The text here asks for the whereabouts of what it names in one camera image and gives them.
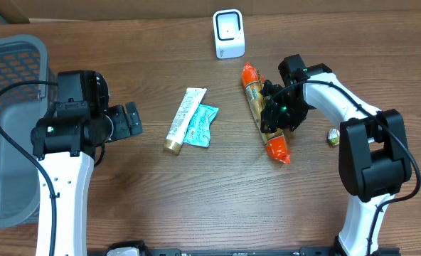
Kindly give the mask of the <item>orange biscuit pack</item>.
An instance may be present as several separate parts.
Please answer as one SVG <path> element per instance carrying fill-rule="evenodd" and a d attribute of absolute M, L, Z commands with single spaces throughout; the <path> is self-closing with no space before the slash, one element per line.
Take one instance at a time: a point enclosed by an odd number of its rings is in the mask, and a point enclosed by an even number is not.
<path fill-rule="evenodd" d="M 242 84 L 252 113 L 253 119 L 265 144 L 265 149 L 270 158 L 284 164 L 290 163 L 291 149 L 282 130 L 273 133 L 261 131 L 261 112 L 265 107 L 265 99 L 261 94 L 264 87 L 264 76 L 250 63 L 244 65 L 242 71 Z"/>

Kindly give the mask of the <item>green tea drink pouch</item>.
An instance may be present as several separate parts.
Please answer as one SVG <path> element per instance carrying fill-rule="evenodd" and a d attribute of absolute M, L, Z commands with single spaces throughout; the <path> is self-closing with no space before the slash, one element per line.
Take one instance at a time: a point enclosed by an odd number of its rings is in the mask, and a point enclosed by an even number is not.
<path fill-rule="evenodd" d="M 340 131 L 332 128 L 329 130 L 327 135 L 327 141 L 331 146 L 337 146 L 340 143 Z"/>

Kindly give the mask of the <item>white tube with gold cap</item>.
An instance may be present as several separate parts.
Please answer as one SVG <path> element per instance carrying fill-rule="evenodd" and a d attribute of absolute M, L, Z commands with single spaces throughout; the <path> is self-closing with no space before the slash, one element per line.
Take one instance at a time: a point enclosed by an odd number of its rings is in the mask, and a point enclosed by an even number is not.
<path fill-rule="evenodd" d="M 189 87 L 186 89 L 186 93 L 166 135 L 164 151 L 173 155 L 179 155 L 188 125 L 206 91 L 207 89 L 205 88 Z"/>

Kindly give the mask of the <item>teal snack packet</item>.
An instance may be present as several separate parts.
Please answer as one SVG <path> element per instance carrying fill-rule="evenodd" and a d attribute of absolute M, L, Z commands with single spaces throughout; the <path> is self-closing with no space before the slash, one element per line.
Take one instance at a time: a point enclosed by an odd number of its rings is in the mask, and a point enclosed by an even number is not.
<path fill-rule="evenodd" d="M 183 142 L 192 146 L 209 147 L 210 125 L 217 116 L 217 107 L 200 104 L 188 125 Z"/>

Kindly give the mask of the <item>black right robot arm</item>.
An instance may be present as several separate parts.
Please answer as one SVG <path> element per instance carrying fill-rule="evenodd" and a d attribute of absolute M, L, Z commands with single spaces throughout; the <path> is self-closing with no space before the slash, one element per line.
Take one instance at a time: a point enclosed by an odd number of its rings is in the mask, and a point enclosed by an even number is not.
<path fill-rule="evenodd" d="M 385 211 L 417 168 L 407 147 L 402 115 L 382 111 L 346 89 L 323 63 L 306 66 L 300 55 L 278 66 L 283 83 L 266 81 L 260 129 L 293 132 L 309 110 L 319 110 L 340 132 L 339 177 L 349 194 L 346 219 L 334 246 L 315 255 L 399 255 L 378 246 Z"/>

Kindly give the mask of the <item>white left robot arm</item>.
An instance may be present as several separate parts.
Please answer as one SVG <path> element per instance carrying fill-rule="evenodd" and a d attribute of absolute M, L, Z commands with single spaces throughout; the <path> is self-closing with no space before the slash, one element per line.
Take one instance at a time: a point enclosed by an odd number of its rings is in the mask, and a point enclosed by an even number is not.
<path fill-rule="evenodd" d="M 31 132 L 39 176 L 37 255 L 86 255 L 87 197 L 99 146 L 142 133 L 134 102 L 109 105 L 104 77 L 91 70 L 58 74 L 55 112 Z"/>

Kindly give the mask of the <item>white barcode scanner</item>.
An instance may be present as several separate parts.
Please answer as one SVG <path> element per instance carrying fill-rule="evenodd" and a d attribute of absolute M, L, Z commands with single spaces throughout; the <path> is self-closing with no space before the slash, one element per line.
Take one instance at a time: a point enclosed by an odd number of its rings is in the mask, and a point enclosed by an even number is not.
<path fill-rule="evenodd" d="M 237 9 L 213 14 L 215 54 L 218 59 L 239 58 L 245 54 L 243 15 Z"/>

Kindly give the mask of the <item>grey plastic basket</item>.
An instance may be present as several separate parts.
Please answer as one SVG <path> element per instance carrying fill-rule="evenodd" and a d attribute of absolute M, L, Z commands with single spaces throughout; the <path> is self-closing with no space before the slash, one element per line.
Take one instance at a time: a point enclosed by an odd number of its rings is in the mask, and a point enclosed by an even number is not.
<path fill-rule="evenodd" d="M 45 85 L 57 77 L 48 65 L 44 43 L 30 35 L 0 38 L 0 126 L 27 152 L 31 130 L 58 99 L 57 88 Z M 39 212 L 38 172 L 35 166 L 0 135 L 0 229 L 35 223 Z"/>

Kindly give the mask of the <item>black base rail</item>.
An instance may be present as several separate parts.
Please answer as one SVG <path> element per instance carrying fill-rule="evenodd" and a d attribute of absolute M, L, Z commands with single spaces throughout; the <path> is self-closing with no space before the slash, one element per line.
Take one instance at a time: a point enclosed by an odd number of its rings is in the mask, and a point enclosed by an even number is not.
<path fill-rule="evenodd" d="M 149 249 L 152 256 L 332 256 L 337 255 L 331 247 L 302 247 L 299 250 L 194 250 Z"/>

